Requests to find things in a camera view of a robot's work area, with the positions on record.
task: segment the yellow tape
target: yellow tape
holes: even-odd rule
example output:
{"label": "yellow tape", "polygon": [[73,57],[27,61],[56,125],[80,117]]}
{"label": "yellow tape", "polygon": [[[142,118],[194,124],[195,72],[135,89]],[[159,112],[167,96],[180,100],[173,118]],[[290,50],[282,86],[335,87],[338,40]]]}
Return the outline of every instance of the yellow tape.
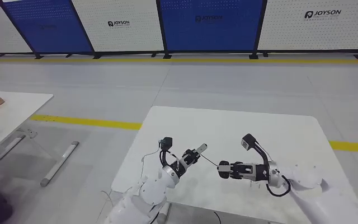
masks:
{"label": "yellow tape", "polygon": [[[95,119],[86,119],[86,118],[67,118],[64,116],[48,116],[48,115],[33,115],[31,120],[39,120],[42,122],[58,122],[66,124],[80,124],[80,125],[89,125],[97,127],[106,127],[106,128],[122,128],[128,130],[139,130],[142,126],[141,123],[132,123],[132,122],[116,122],[112,120],[95,120]],[[358,152],[358,143],[355,142],[339,142],[339,141],[330,141],[331,147],[334,150],[343,150]]]}
{"label": "yellow tape", "polygon": [[90,125],[97,127],[106,127],[106,128],[122,128],[128,130],[139,130],[142,126],[141,123],[132,123],[132,122],[115,122],[110,120],[94,120],[86,118],[67,118],[63,116],[48,116],[48,115],[33,115],[31,120],[39,120],[42,122],[58,122],[66,124],[80,124],[80,125]]}
{"label": "yellow tape", "polygon": [[343,151],[351,151],[358,152],[358,143],[356,142],[337,142],[330,141],[331,147],[334,150],[343,150]]}
{"label": "yellow tape", "polygon": [[34,59],[0,59],[0,62],[37,62],[37,63],[69,63],[69,62],[187,62],[187,63],[299,63],[299,64],[358,64],[356,59],[220,59],[220,58],[100,58],[100,59],[65,59],[65,58],[43,58]]}

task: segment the white table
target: white table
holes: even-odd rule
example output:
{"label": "white table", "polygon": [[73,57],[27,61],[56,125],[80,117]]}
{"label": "white table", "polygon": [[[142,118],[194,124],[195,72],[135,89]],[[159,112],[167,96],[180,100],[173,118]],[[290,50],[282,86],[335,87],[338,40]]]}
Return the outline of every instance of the white table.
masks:
{"label": "white table", "polygon": [[[22,134],[15,138],[6,147],[1,146],[1,143],[5,141],[13,132],[18,130],[20,126],[24,126],[24,122],[28,120],[34,113],[36,113],[42,106],[44,106],[49,100],[53,98],[52,94],[30,94],[23,92],[1,92],[0,97],[5,101],[4,104],[0,105],[0,159],[9,153],[11,149],[18,144],[25,135]],[[26,127],[22,128],[24,133],[33,140],[37,133],[32,129]],[[47,186],[49,181],[59,170],[64,161],[76,148],[78,142],[73,142],[70,147],[66,150],[63,156],[57,155],[50,149],[45,150],[51,155],[57,163],[53,166],[47,176],[42,180],[41,186]]]}
{"label": "white table", "polygon": [[[251,133],[280,166],[316,166],[326,179],[356,199],[326,136],[311,116],[160,106],[149,111],[112,189],[124,192],[140,179],[143,155],[154,152],[163,137],[173,138],[171,152],[177,156],[188,148],[206,143],[208,149],[203,155],[216,164],[221,160],[262,163],[255,150],[246,151],[240,145],[247,133]],[[147,156],[143,176],[156,175],[160,167],[158,154]],[[273,191],[282,193],[284,189]],[[171,203],[271,222],[309,223],[289,195],[276,198],[264,184],[221,179],[216,167],[204,158],[188,169],[175,189],[168,190],[167,197]]]}

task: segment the black frame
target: black frame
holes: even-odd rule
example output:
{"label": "black frame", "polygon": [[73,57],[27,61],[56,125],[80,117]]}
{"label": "black frame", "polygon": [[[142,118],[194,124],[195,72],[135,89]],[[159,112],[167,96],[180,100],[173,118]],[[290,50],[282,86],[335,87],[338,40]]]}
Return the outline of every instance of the black frame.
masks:
{"label": "black frame", "polygon": [[251,55],[249,55],[249,59],[258,59],[256,53],[257,53],[258,42],[260,40],[260,35],[261,35],[263,17],[265,16],[267,0],[262,0],[262,7],[261,7],[261,12],[260,12],[260,18],[258,21],[256,38],[255,38],[253,50],[168,50],[165,29],[164,29],[163,16],[162,16],[162,9],[161,9],[161,0],[156,0],[156,3],[157,3],[159,24],[161,26],[164,53],[165,53],[163,59],[171,58],[170,54],[173,54],[173,53],[238,53],[238,54],[252,53]]}
{"label": "black frame", "polygon": [[43,57],[43,55],[50,55],[50,54],[66,54],[66,58],[70,57],[73,54],[80,54],[80,55],[93,55],[94,59],[99,59],[102,56],[110,56],[110,55],[129,55],[129,54],[151,54],[152,57],[155,57],[157,54],[164,53],[163,59],[170,59],[170,54],[175,53],[248,53],[249,59],[258,59],[257,53],[262,53],[264,57],[268,57],[268,53],[358,53],[358,49],[335,49],[335,50],[258,50],[258,44],[260,42],[261,37],[261,30],[263,26],[263,20],[265,18],[265,12],[266,12],[266,6],[267,6],[267,0],[262,0],[262,7],[260,12],[260,18],[258,21],[258,27],[256,31],[256,38],[253,50],[168,50],[167,47],[167,41],[166,41],[166,35],[165,35],[165,29],[164,29],[164,22],[163,22],[163,16],[162,16],[162,10],[161,10],[161,0],[156,0],[157,4],[157,11],[158,11],[158,18],[159,18],[159,25],[161,28],[161,34],[162,34],[162,41],[163,41],[163,47],[164,50],[153,50],[153,51],[123,51],[123,52],[96,52],[93,48],[93,45],[87,35],[86,29],[84,28],[81,19],[78,16],[78,13],[76,11],[76,8],[74,7],[74,4],[72,0],[69,0],[70,6],[72,10],[74,11],[74,14],[79,21],[80,27],[82,31],[85,34],[86,40],[89,43],[91,47],[91,52],[36,52],[35,49],[31,46],[30,42],[26,39],[24,34],[21,32],[21,30],[18,28],[18,26],[14,23],[11,15],[7,11],[6,7],[4,6],[2,0],[0,0],[0,7],[4,10],[7,17],[10,19],[18,33],[21,35],[21,37],[24,39],[26,44],[29,46],[29,48],[32,50],[31,52],[27,53],[0,53],[0,57],[5,54],[13,54],[13,55],[35,55],[35,59],[40,59]]}

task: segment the table leg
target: table leg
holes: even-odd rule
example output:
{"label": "table leg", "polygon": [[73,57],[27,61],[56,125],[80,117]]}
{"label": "table leg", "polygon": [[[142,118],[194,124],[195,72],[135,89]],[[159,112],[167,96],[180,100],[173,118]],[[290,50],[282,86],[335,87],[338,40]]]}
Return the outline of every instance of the table leg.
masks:
{"label": "table leg", "polygon": [[56,164],[51,168],[51,170],[47,173],[47,175],[42,179],[40,185],[42,187],[45,187],[49,184],[49,182],[51,181],[51,179],[54,177],[54,175],[57,173],[57,171],[61,168],[61,166],[65,163],[65,161],[67,160],[67,158],[71,155],[71,153],[73,152],[73,150],[78,146],[79,142],[74,141],[71,143],[71,145],[67,148],[67,150],[65,151],[65,153],[60,156],[58,155],[56,152],[54,152],[53,150],[50,149],[44,149],[40,144],[38,144],[34,138],[37,136],[37,132],[32,130],[30,127],[28,127],[27,125],[24,125],[21,127],[22,131],[25,132],[25,134],[27,134],[31,140],[31,142],[35,145],[37,145],[41,150],[43,150],[44,152],[46,152],[51,158],[53,158],[54,160],[56,160]]}
{"label": "table leg", "polygon": [[6,147],[0,146],[0,148],[2,149],[2,153],[0,153],[0,160],[10,151],[12,150],[15,145],[17,145],[21,140],[23,140],[23,138],[25,138],[25,135],[22,134],[18,137],[16,137],[12,142],[10,142],[10,144],[8,144]]}
{"label": "table leg", "polygon": [[78,146],[79,142],[74,141],[71,143],[71,145],[67,148],[66,152],[62,156],[62,159],[57,161],[57,163],[52,167],[50,172],[43,178],[40,185],[42,187],[45,187],[49,184],[50,180],[54,177],[54,175],[57,173],[57,171],[61,168],[62,164],[66,161],[66,159],[71,155],[73,150]]}

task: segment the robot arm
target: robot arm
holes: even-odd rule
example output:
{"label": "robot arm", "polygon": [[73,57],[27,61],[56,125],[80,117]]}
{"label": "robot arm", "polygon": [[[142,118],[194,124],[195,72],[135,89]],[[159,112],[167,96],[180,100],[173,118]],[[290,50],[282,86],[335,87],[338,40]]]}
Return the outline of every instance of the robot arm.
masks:
{"label": "robot arm", "polygon": [[[290,194],[312,224],[354,223],[358,220],[358,206],[340,191],[329,185],[324,179],[314,174],[301,173],[293,170],[280,170],[273,161],[268,161],[266,151],[256,139],[247,134],[242,138],[241,145],[249,150],[254,148],[262,157],[263,164],[230,164],[221,161],[218,166],[220,177],[266,181],[266,188],[271,195],[283,197]],[[286,189],[282,194],[275,194],[270,187]],[[321,188],[322,194],[309,199],[303,198],[299,192]]]}
{"label": "robot arm", "polygon": [[[166,137],[159,141],[159,147],[161,149],[159,158],[163,168],[159,170],[158,176],[144,177],[124,192],[121,201],[114,206],[104,224],[152,223],[167,200],[167,188],[174,188],[179,183],[180,177],[197,162],[200,154],[208,146],[202,144],[195,150],[186,150],[181,159],[169,151],[172,147],[172,138]],[[168,164],[167,154],[175,157],[176,161]]]}

